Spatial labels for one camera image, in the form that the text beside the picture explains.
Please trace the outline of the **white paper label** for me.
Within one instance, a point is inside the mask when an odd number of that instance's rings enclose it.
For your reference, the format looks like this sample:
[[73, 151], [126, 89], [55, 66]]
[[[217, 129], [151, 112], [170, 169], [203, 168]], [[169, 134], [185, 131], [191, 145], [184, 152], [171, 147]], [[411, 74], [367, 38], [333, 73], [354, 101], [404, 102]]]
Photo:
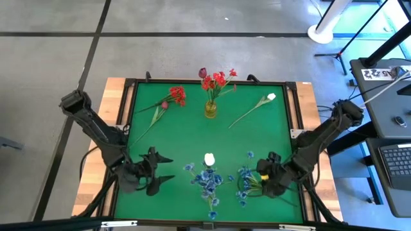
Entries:
[[362, 69], [361, 74], [365, 81], [392, 81], [391, 69]]

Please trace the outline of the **pink artificial tulip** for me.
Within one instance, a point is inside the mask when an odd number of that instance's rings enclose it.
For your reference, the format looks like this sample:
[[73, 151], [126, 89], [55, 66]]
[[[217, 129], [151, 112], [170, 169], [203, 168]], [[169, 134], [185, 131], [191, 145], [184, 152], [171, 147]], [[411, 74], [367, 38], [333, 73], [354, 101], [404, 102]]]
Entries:
[[146, 133], [152, 128], [152, 126], [161, 119], [161, 117], [165, 114], [169, 107], [169, 103], [166, 101], [163, 101], [160, 106], [157, 106], [155, 109], [155, 113], [152, 117], [151, 123], [149, 127], [135, 140], [131, 143], [130, 147], [135, 145], [142, 137], [146, 135]]

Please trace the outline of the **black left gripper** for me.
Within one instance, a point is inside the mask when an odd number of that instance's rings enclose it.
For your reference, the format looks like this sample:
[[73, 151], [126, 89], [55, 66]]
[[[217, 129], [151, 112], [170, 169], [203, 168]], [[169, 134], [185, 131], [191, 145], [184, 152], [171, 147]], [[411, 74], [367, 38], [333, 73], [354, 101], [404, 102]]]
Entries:
[[[155, 149], [155, 146], [148, 148], [148, 153], [140, 155], [151, 164], [162, 164], [173, 162], [172, 159], [163, 157]], [[115, 174], [118, 177], [119, 188], [124, 193], [132, 193], [146, 189], [148, 196], [154, 196], [159, 192], [161, 184], [171, 180], [175, 175], [159, 176], [151, 179], [151, 167], [143, 161], [138, 163], [125, 162], [122, 163], [116, 170]]]

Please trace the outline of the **dark red artificial tulip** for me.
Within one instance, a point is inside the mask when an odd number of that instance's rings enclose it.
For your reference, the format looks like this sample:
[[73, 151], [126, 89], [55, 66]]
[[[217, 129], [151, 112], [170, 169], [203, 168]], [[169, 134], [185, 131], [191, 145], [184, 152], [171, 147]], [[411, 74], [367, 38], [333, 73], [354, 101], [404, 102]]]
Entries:
[[209, 101], [212, 102], [211, 99], [211, 77], [207, 74], [207, 70], [205, 67], [201, 68], [198, 72], [198, 76], [201, 78], [201, 87], [207, 92], [207, 97]]

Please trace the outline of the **thick black stand pole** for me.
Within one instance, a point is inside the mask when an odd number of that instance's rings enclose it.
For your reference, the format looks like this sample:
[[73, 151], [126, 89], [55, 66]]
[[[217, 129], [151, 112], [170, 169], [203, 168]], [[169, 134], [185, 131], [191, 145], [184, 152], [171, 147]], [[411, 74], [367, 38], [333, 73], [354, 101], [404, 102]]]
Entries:
[[399, 31], [381, 45], [373, 54], [367, 58], [360, 58], [362, 65], [366, 68], [374, 67], [384, 56], [399, 46], [405, 39], [411, 36], [411, 21], [408, 21]]

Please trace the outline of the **blue artificial flower bunch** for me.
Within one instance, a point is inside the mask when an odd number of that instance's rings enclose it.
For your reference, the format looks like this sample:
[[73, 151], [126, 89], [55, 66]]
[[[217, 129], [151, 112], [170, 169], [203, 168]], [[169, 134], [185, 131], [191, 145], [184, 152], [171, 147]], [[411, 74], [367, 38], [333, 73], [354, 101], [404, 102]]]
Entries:
[[191, 173], [193, 178], [190, 184], [198, 185], [201, 188], [201, 197], [205, 200], [209, 207], [208, 217], [210, 220], [215, 220], [218, 212], [214, 209], [220, 204], [220, 199], [217, 196], [217, 188], [223, 184], [231, 183], [235, 180], [232, 175], [227, 175], [224, 178], [221, 174], [216, 172], [215, 168], [205, 167], [198, 173], [195, 171], [194, 163], [186, 164], [183, 170]]
[[248, 162], [241, 166], [238, 170], [236, 197], [239, 204], [242, 207], [247, 205], [247, 198], [255, 198], [262, 196], [262, 189], [260, 181], [253, 175], [253, 170], [250, 166], [254, 153], [252, 151], [247, 152]]

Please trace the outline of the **white stand with round base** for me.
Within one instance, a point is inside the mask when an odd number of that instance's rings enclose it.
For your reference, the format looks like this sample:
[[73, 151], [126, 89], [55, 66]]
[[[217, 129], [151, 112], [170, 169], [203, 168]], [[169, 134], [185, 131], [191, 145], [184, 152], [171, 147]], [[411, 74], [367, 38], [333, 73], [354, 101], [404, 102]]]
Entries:
[[308, 28], [308, 36], [319, 44], [333, 40], [333, 30], [352, 0], [332, 0], [320, 22]]

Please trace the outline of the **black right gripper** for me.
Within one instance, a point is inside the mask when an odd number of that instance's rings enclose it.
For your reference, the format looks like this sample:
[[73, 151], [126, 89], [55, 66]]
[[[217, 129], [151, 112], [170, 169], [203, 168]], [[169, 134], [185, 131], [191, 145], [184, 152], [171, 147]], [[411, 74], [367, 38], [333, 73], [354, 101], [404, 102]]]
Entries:
[[275, 164], [266, 159], [259, 159], [256, 171], [260, 175], [269, 175], [269, 180], [261, 181], [261, 193], [269, 198], [284, 194], [295, 178], [295, 171], [289, 162]]

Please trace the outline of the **red artificial carnation spray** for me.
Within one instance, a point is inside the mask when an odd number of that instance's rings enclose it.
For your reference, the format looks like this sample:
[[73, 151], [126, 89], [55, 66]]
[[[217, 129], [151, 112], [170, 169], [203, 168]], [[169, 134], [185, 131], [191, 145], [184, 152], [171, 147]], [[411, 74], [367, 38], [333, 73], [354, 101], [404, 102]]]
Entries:
[[235, 92], [237, 89], [236, 84], [231, 89], [226, 89], [231, 80], [237, 77], [237, 72], [234, 69], [229, 71], [228, 77], [226, 77], [223, 71], [219, 71], [210, 75], [211, 77], [211, 99], [215, 102], [216, 98], [223, 96], [229, 92]]
[[149, 107], [141, 109], [139, 112], [143, 112], [143, 111], [148, 110], [150, 108], [160, 106], [163, 101], [168, 102], [169, 107], [172, 103], [174, 103], [176, 105], [179, 105], [180, 107], [186, 106], [186, 92], [184, 90], [184, 87], [183, 86], [171, 87], [169, 89], [168, 95], [166, 95], [162, 99], [158, 100], [153, 105], [150, 105]]

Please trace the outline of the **grey furniture leg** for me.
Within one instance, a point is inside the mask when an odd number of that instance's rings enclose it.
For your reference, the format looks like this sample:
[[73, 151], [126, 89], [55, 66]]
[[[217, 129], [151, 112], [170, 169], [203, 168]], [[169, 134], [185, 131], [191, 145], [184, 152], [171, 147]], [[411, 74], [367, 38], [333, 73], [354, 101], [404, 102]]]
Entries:
[[0, 147], [10, 147], [10, 148], [14, 148], [17, 150], [22, 150], [24, 145], [0, 136]]

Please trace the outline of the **thin black tripod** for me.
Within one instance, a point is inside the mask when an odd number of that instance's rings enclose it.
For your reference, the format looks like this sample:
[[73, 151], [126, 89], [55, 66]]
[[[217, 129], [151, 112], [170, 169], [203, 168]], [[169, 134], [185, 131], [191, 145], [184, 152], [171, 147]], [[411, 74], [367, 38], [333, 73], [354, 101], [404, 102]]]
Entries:
[[347, 76], [347, 68], [345, 67], [344, 61], [342, 59], [342, 55], [344, 51], [348, 48], [348, 46], [356, 39], [363, 31], [363, 29], [370, 23], [373, 18], [380, 12], [380, 10], [385, 6], [388, 0], [384, 0], [382, 4], [379, 5], [378, 9], [366, 20], [366, 22], [362, 25], [362, 27], [351, 37], [349, 42], [337, 53], [318, 53], [314, 54], [314, 57], [333, 57], [335, 60], [339, 61], [341, 68], [343, 70], [343, 74]]

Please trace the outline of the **small yellow glass vase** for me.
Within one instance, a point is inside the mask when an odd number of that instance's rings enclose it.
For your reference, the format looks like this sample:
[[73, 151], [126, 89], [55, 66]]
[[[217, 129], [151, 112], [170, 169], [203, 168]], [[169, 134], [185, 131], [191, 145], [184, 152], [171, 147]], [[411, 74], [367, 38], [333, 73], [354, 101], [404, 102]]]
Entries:
[[216, 117], [217, 106], [214, 101], [207, 101], [205, 104], [204, 114], [208, 119], [214, 119]]

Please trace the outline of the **dark keyboard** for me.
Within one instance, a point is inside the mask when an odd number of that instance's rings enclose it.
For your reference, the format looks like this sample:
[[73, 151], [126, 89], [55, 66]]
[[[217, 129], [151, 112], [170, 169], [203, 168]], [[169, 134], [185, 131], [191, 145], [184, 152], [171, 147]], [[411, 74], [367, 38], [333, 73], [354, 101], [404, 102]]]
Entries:
[[411, 191], [411, 143], [382, 146], [378, 151], [390, 186]]

